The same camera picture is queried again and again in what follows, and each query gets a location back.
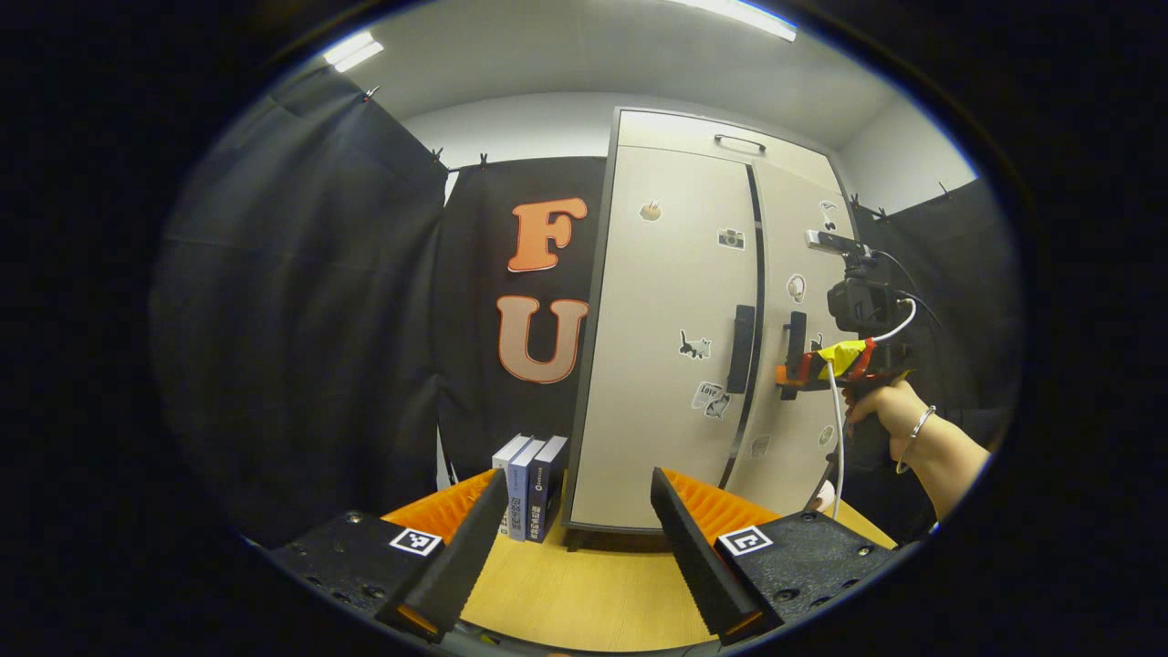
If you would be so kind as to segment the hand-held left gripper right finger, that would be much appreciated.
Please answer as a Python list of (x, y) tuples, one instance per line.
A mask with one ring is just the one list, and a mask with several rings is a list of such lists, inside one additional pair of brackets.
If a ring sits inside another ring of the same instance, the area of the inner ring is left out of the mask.
[(901, 561), (830, 516), (777, 516), (712, 484), (655, 466), (651, 505), (705, 629), (725, 646), (830, 609)]

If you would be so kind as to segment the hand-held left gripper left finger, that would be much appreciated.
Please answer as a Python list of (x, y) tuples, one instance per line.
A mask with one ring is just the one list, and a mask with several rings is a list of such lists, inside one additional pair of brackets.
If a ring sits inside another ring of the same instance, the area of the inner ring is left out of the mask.
[(384, 516), (346, 511), (267, 556), (355, 615), (438, 643), (463, 618), (508, 500), (505, 470), (488, 469)]

